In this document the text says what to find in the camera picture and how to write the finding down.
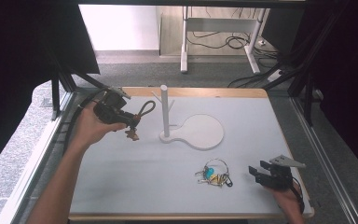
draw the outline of white paddle-shaped board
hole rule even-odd
[[[164,131],[159,135],[163,143],[182,141],[198,150],[209,150],[219,145],[225,132],[219,120],[212,116],[199,114],[185,120],[182,126],[170,130],[170,136],[165,137]]]

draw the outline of white wall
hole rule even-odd
[[[156,7],[79,6],[94,50],[158,49]]]

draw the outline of robotic hand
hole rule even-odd
[[[300,206],[300,211],[301,213],[303,213],[304,201],[301,192],[301,187],[300,187],[300,192],[298,192],[295,189],[293,180],[296,179],[293,178],[290,167],[305,168],[306,165],[304,163],[300,163],[298,161],[294,161],[290,158],[287,158],[283,155],[271,159],[269,160],[269,162],[271,163],[260,161],[260,166],[268,170],[270,172],[270,175],[259,173],[252,166],[249,166],[249,173],[255,177],[256,183],[259,183],[267,188],[276,189],[276,190],[290,189],[296,195],[298,204]]]
[[[93,110],[98,119],[103,123],[125,123],[127,127],[130,126],[130,130],[126,131],[127,137],[132,139],[132,141],[136,141],[139,140],[136,134],[136,126],[139,124],[141,116],[150,113],[156,107],[156,103],[154,101],[147,101],[138,114],[132,114],[121,109],[127,104],[123,97],[131,98],[121,88],[109,88],[104,91],[103,98],[97,102]],[[144,112],[148,104],[151,104],[152,107]]]

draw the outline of white tabletop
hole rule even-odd
[[[148,100],[135,96],[123,109],[136,113]],[[292,158],[268,98],[170,97],[170,124],[207,114],[223,125],[219,146],[196,150],[184,142],[164,144],[161,104],[138,125],[139,141],[123,131],[107,134],[87,151],[80,168],[70,218],[198,219],[283,217],[272,195],[248,173],[260,161]],[[195,176],[213,158],[224,160],[233,187],[199,184]],[[301,180],[297,169],[293,176]],[[304,186],[305,217],[313,215]]]

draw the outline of black cable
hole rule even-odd
[[[275,54],[275,53],[263,53],[263,52],[260,52],[258,50],[255,50],[255,53],[257,55],[265,56],[265,57],[268,57],[270,59],[277,59],[277,57],[278,57],[278,54]]]
[[[194,33],[194,31],[193,31],[192,33],[193,33],[193,36],[196,37],[196,38],[203,38],[203,37],[207,37],[207,36],[210,36],[210,35],[220,34],[220,32],[214,32],[214,33],[211,33],[211,34],[208,34],[208,35],[196,35],[196,34]]]
[[[208,45],[204,45],[204,44],[201,44],[201,43],[195,43],[195,42],[192,42],[191,40],[189,40],[188,38],[187,38],[187,41],[192,45],[199,45],[199,46],[203,46],[203,47],[208,48],[208,49],[221,49],[224,46],[229,46],[232,49],[242,49],[246,44],[249,43],[249,41],[246,40],[245,38],[235,36],[235,35],[227,37],[226,38],[226,43],[224,45],[218,46],[218,47],[208,46]],[[231,41],[238,41],[241,45],[239,47],[235,47],[235,46],[231,45]]]
[[[206,11],[206,13],[208,14],[209,18],[211,18],[211,15],[210,15],[209,12],[208,12],[208,7],[205,7],[205,11]]]
[[[317,34],[319,34],[319,31],[323,28],[324,23],[328,20],[328,18],[329,16],[325,15],[324,18],[319,20],[308,36],[290,53],[287,55],[280,55],[278,61],[284,64],[291,64],[294,60],[301,58],[301,56],[307,51],[307,48],[310,47],[309,42],[316,38]]]
[[[303,199],[303,194],[302,194],[301,185],[300,185],[300,183],[298,182],[297,179],[295,179],[294,177],[293,177],[293,179],[297,182],[300,192],[298,192],[298,191],[295,189],[295,187],[293,187],[293,185],[289,185],[289,188],[290,188],[290,190],[296,195],[296,198],[297,198],[297,201],[298,201],[298,205],[300,206],[300,213],[303,214],[303,213],[304,213],[305,205],[304,205],[304,199]]]
[[[257,64],[259,64],[262,67],[266,67],[266,68],[272,68],[273,66],[267,66],[263,63],[261,63],[261,60],[276,60],[276,58],[258,58],[257,59]]]
[[[246,36],[246,43],[249,44],[251,42],[251,36],[246,33],[241,33],[241,34]]]
[[[259,75],[254,75],[252,77],[241,77],[241,78],[238,78],[238,79],[235,79],[233,81],[231,81],[229,84],[228,84],[228,88],[236,83],[236,82],[239,82],[239,81],[243,81],[243,80],[246,80],[246,79],[251,79],[249,81],[247,81],[246,83],[243,83],[241,84],[240,86],[237,86],[236,88],[241,88],[241,87],[246,87],[247,85],[251,84],[251,83],[255,83],[257,82],[256,84],[258,84],[260,81],[262,81],[263,79],[267,78],[268,76],[272,75],[276,70],[278,70],[280,67],[282,66],[281,63],[276,63],[273,67],[271,67],[266,73],[264,74],[259,74]]]
[[[238,17],[238,19],[241,17],[242,12],[243,12],[243,7],[240,9],[240,16]]]
[[[239,7],[237,7],[236,9],[235,9],[235,11],[232,13],[232,15],[231,15],[231,18],[233,18],[234,17],[234,14],[238,11],[238,9],[239,9]]]
[[[254,50],[258,52],[279,53],[277,50],[258,49],[257,47],[254,47]]]
[[[257,7],[255,7],[255,10],[257,9]],[[254,15],[252,16],[252,19],[254,19],[255,18],[255,11],[254,11]]]

